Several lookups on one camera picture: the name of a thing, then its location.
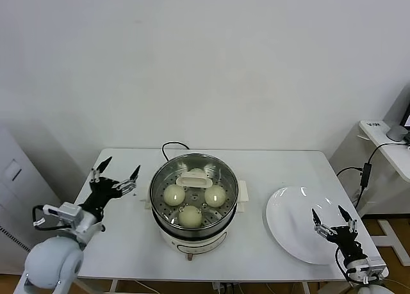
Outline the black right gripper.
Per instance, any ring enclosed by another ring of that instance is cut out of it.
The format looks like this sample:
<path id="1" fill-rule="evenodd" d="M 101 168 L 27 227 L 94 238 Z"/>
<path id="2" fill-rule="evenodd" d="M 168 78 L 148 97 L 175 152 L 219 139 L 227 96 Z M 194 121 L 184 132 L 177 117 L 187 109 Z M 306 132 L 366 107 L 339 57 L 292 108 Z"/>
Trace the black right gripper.
<path id="1" fill-rule="evenodd" d="M 321 222 L 316 211 L 312 209 L 314 230 L 323 238 L 328 238 L 329 242 L 337 244 L 344 257 L 344 264 L 365 259 L 361 244 L 356 241 L 358 236 L 357 220 L 354 220 L 350 213 L 340 205 L 338 205 L 338 209 L 342 218 L 346 221 L 346 225 L 330 228 Z"/>

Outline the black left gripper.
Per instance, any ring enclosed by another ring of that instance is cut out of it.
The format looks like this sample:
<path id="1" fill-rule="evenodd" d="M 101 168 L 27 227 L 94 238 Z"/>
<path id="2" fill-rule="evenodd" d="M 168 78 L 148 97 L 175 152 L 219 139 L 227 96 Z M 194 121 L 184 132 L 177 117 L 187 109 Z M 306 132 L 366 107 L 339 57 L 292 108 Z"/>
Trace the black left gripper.
<path id="1" fill-rule="evenodd" d="M 122 192 L 131 192 L 136 187 L 136 180 L 141 165 L 138 165 L 129 179 L 119 182 L 107 177 L 100 177 L 112 160 L 110 156 L 102 161 L 96 168 L 91 169 L 91 180 L 89 182 L 91 194 L 79 206 L 96 218 L 104 216 L 104 208 L 112 199 L 121 198 Z"/>

